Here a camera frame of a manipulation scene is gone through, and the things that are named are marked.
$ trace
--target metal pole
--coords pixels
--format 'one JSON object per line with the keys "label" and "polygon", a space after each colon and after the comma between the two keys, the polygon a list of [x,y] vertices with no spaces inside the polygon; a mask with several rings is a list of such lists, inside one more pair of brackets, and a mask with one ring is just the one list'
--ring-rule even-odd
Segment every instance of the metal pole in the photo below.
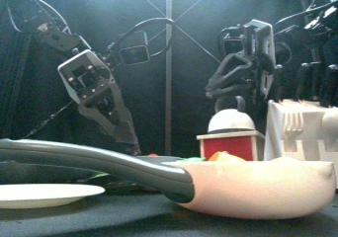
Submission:
{"label": "metal pole", "polygon": [[[167,0],[167,18],[171,19],[173,0]],[[173,34],[173,26],[167,25],[167,44]],[[171,48],[167,51],[167,82],[166,82],[166,155],[171,155]]]}

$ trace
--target white plastic item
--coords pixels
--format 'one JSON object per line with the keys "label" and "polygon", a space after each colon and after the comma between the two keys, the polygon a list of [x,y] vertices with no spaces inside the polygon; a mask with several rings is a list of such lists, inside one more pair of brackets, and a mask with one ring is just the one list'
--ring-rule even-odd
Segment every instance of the white plastic item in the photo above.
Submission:
{"label": "white plastic item", "polygon": [[322,117],[326,111],[317,102],[269,102],[265,160],[281,156],[321,160],[318,140],[325,139]]}
{"label": "white plastic item", "polygon": [[225,131],[229,129],[255,130],[255,124],[246,113],[235,109],[227,109],[218,112],[211,118],[207,131]]}
{"label": "white plastic item", "polygon": [[336,195],[334,166],[316,161],[171,162],[191,175],[195,197],[181,205],[202,213],[286,219],[325,208]]}

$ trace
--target white dish rack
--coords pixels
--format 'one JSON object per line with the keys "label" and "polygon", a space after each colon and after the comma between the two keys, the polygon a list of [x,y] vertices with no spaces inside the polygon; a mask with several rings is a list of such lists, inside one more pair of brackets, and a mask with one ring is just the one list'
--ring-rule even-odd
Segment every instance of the white dish rack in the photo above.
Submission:
{"label": "white dish rack", "polygon": [[338,169],[338,134],[328,134],[322,125],[329,110],[318,102],[270,101],[265,160],[288,156],[305,161],[329,161]]}

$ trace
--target white plate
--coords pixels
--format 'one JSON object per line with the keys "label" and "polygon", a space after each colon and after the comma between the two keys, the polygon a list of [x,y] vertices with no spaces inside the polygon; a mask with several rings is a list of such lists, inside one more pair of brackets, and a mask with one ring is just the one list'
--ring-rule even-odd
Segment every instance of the white plate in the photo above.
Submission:
{"label": "white plate", "polygon": [[0,208],[24,209],[59,206],[102,193],[105,193],[102,187],[88,185],[0,185]]}

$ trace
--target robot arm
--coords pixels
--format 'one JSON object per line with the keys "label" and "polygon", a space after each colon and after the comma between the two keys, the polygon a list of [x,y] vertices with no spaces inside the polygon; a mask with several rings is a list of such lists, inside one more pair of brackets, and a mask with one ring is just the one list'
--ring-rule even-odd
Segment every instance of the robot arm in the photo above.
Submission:
{"label": "robot arm", "polygon": [[[290,26],[276,34],[272,25],[255,20],[245,26],[222,30],[221,34],[226,34],[226,37],[219,41],[219,47],[226,58],[206,86],[209,98],[233,98],[250,94],[254,103],[269,97],[273,97],[276,101],[282,100],[282,66],[297,53],[322,46],[338,33],[338,0],[332,0],[326,5],[294,16],[304,16],[314,12],[318,12],[318,16],[305,27]],[[276,26],[294,16],[281,20]],[[337,85],[333,86],[332,83],[326,87],[326,83],[322,84],[329,78],[324,78],[320,82],[318,73],[322,73],[320,65],[318,62],[302,64],[298,80],[300,82],[306,81],[309,73],[313,74],[313,85],[310,86],[313,100],[320,98],[321,90],[321,95],[325,96],[322,98],[326,98],[321,104],[328,107],[330,104],[328,104],[325,88],[330,88],[332,91]],[[301,98],[305,91],[304,86],[304,83],[298,84],[294,96],[297,99]]]}
{"label": "robot arm", "polygon": [[64,60],[58,71],[79,112],[101,124],[130,154],[139,155],[133,117],[105,59],[83,37],[71,33],[66,20],[43,0],[7,0],[7,7],[15,28],[48,44]]}

